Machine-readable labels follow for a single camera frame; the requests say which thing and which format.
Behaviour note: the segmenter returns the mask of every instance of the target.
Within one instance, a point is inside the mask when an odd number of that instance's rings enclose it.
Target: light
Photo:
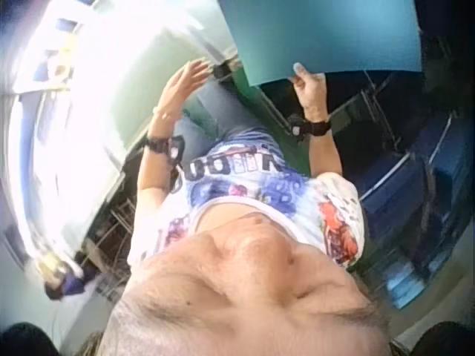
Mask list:
[[[24,249],[28,255],[35,258],[39,255],[33,244],[32,235],[24,213],[24,196],[22,190],[22,169],[20,163],[20,138],[22,134],[23,105],[17,99],[13,103],[8,130],[7,164],[10,180],[10,194],[13,213],[16,217]]]

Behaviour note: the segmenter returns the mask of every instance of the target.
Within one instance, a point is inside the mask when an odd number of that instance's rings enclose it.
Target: wrist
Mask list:
[[[150,124],[150,128],[148,128],[147,136],[167,139],[173,136],[174,129],[175,120],[154,117]]]
[[[319,110],[318,108],[304,108],[305,120],[310,122],[328,122],[330,115],[327,109]]]

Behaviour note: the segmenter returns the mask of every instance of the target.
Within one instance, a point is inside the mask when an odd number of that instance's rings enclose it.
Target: teal paper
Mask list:
[[[314,73],[421,71],[413,0],[219,0],[250,85]]]

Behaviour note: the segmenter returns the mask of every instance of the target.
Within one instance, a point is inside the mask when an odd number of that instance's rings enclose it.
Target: white t-shirt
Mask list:
[[[364,223],[355,186],[335,173],[316,179],[289,168],[273,138],[250,131],[215,146],[179,169],[171,193],[134,227],[128,263],[135,267],[194,233],[209,207],[254,206],[296,240],[348,267],[363,252]]]

